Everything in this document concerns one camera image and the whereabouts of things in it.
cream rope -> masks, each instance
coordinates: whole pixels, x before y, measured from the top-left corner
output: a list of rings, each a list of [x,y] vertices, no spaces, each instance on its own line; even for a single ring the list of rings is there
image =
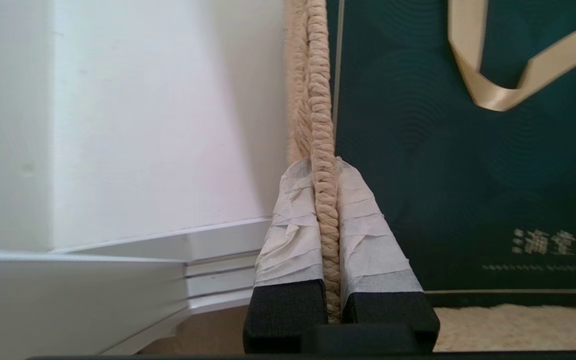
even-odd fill
[[[310,158],[321,235],[326,306],[331,323],[341,316],[338,169],[330,100],[329,33],[325,0],[285,1],[288,161]]]

chinese characters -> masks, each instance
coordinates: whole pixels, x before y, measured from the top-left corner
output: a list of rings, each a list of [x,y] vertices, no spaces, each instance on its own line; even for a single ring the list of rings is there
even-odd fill
[[[548,237],[544,231],[533,230],[523,231],[515,228],[514,239],[512,239],[512,253],[514,254],[541,254],[546,255],[549,250],[549,242],[553,243],[551,254],[554,255],[574,255],[571,250],[572,244],[576,241],[573,234],[564,230],[558,231],[552,237]]]

cream carpet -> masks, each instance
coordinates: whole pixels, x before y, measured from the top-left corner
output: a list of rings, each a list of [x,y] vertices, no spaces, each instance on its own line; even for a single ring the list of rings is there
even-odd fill
[[[439,351],[576,350],[576,308],[436,308]]]

wooden floor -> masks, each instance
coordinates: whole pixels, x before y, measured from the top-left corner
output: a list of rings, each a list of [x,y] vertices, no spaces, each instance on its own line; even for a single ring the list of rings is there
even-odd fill
[[[141,354],[243,354],[242,332],[248,306],[192,315],[176,328],[176,336],[159,339]]]
[[[194,315],[142,354],[243,354],[248,307]],[[435,309],[441,331],[434,351],[576,350],[576,308],[501,305]]]

white molding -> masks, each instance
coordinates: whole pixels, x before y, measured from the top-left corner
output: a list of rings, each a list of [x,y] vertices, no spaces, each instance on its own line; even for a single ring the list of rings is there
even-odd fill
[[[176,328],[179,324],[183,323],[192,315],[190,307],[178,311],[162,321],[146,328],[128,339],[120,342],[119,344],[103,351],[100,355],[132,355],[148,346],[151,342],[173,337],[176,333]]]
[[[147,345],[190,308],[185,267],[171,260],[0,252],[0,359]]]
[[[222,294],[213,294],[190,299],[190,309],[192,314],[217,312],[219,310],[246,306],[250,303],[252,287],[250,289],[240,289]]]
[[[247,219],[138,239],[61,248],[52,253],[194,262],[259,251],[270,221],[269,217]]]
[[[254,268],[236,269],[223,273],[186,278],[187,291],[190,298],[251,288],[254,281]]]
[[[150,259],[147,257],[79,255],[77,253],[0,251],[0,262],[179,263],[180,261],[173,259]]]
[[[39,257],[28,255],[28,259],[109,262],[130,259],[185,264],[188,307],[101,352],[102,355],[128,355],[170,335],[191,315],[248,305],[255,262],[270,221],[270,218],[256,218],[141,239],[64,248]]]
[[[244,255],[242,257],[234,257],[217,262],[192,262],[188,264],[188,267],[185,269],[185,276],[200,276],[209,273],[254,267],[257,255],[258,253],[255,252],[253,255]]]

